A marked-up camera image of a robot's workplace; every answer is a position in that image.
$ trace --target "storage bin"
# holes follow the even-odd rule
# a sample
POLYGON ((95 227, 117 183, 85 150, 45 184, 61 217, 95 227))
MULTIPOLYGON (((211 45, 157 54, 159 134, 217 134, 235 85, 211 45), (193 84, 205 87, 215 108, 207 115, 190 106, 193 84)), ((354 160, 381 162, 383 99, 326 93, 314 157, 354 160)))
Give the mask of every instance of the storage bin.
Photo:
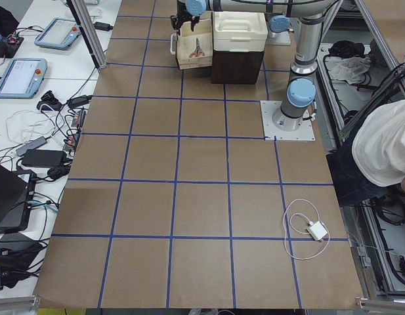
POLYGON ((215 51, 264 51, 268 28, 263 13, 214 12, 215 51))
POLYGON ((213 28, 211 20, 200 20, 195 25, 194 31, 190 29, 190 22, 185 22, 181 28, 181 34, 172 34, 170 51, 176 55, 176 61, 179 69, 190 69, 208 67, 213 62, 213 28), (196 39, 200 42, 200 47, 204 53, 203 56, 192 57, 190 54, 195 51, 196 39))

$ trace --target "person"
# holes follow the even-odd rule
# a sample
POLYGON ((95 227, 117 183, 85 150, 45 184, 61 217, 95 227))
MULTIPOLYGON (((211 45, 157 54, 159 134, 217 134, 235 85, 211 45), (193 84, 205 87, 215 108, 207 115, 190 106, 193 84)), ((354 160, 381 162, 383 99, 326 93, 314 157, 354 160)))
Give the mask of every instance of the person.
POLYGON ((405 100, 361 119, 326 158, 341 207, 380 197, 394 184, 405 190, 405 100))
POLYGON ((0 34, 3 37, 15 32, 18 26, 18 21, 8 10, 0 6, 0 34))

